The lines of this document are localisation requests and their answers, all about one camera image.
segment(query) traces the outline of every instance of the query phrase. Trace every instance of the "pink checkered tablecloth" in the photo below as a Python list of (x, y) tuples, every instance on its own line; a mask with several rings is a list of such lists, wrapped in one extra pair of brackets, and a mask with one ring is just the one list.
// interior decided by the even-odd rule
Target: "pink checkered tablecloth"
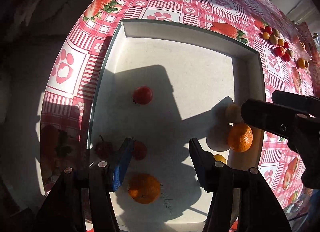
[[(294, 26), (269, 0), (94, 0), (65, 40), (45, 91), (40, 154), (46, 191), (65, 166), (76, 167), (84, 160), (96, 81), (110, 39), (123, 18), (176, 21), (246, 43), (260, 53), (267, 101), (275, 90), (313, 94), (309, 69), (296, 67), (299, 55), (294, 45), (294, 60), (284, 62), (260, 36), (260, 27), (268, 24), (291, 44)], [(258, 169), (283, 208), (295, 191), (299, 195), (302, 190), (305, 167), (299, 155), (289, 150), (287, 140), (265, 133)]]

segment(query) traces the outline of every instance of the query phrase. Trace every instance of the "red cherry tomato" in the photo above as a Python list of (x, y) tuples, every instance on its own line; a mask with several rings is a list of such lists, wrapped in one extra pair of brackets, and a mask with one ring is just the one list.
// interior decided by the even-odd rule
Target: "red cherry tomato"
[(269, 26), (266, 26), (266, 27), (264, 28), (264, 32), (267, 32), (267, 33), (269, 33), (269, 34), (271, 35), (271, 34), (272, 34), (272, 28), (269, 27)]
[(147, 152), (147, 147), (142, 142), (134, 142), (134, 150), (132, 152), (132, 156), (135, 158), (135, 160), (140, 161), (144, 159), (147, 155)]
[(288, 42), (285, 42), (285, 43), (283, 44), (283, 47), (284, 47), (285, 49), (289, 49), (290, 45), (289, 45)]
[(277, 47), (275, 49), (275, 54), (278, 56), (278, 57), (282, 57), (285, 53), (285, 49), (282, 48), (282, 47)]
[(291, 60), (291, 56), (290, 56), (290, 54), (289, 53), (285, 53), (283, 56), (282, 56), (282, 59), (284, 60), (284, 61), (290, 61)]
[(152, 96), (153, 94), (151, 88), (143, 85), (134, 91), (132, 98), (137, 104), (148, 104), (152, 100)]

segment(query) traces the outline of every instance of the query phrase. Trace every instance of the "blue gripper pad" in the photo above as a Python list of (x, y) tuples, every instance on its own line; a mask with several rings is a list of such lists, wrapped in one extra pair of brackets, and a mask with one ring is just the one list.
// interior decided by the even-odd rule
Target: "blue gripper pad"
[(118, 152), (119, 160), (113, 170), (113, 181), (112, 181), (113, 191), (116, 191), (122, 185), (124, 176), (127, 172), (127, 169), (132, 157), (133, 149), (134, 149), (134, 140), (130, 138), (126, 138), (119, 149), (119, 152)]

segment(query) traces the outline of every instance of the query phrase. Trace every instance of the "white tray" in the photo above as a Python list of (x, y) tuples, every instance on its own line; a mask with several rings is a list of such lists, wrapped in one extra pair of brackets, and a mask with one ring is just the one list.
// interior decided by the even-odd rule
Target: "white tray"
[[(132, 93), (142, 85), (152, 89), (153, 100), (136, 105)], [(248, 98), (265, 101), (260, 56), (249, 46), (176, 22), (119, 23), (97, 82), (88, 145), (102, 135), (116, 148), (125, 137), (148, 148), (144, 160), (131, 160), (123, 186), (110, 193), (121, 229), (202, 230), (212, 193), (197, 184), (188, 141), (197, 137), (204, 150), (224, 151), (219, 154), (232, 168), (257, 167), (263, 131), (252, 128), (253, 144), (244, 153), (229, 152), (219, 142), (231, 127), (224, 118), (226, 106), (232, 100), (241, 105)], [(91, 162), (97, 159), (91, 156)], [(161, 198), (148, 205), (136, 203), (126, 188), (135, 172), (156, 177), (162, 184)], [(237, 207), (232, 219), (236, 217)]]

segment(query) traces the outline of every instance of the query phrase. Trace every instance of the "mandarin orange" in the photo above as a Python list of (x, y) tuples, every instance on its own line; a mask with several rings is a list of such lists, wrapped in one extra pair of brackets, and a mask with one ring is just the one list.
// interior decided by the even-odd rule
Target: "mandarin orange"
[(235, 152), (245, 152), (252, 144), (252, 130), (245, 123), (234, 125), (228, 135), (228, 145)]
[(152, 203), (160, 195), (160, 182), (150, 174), (138, 173), (130, 179), (128, 193), (138, 203)]

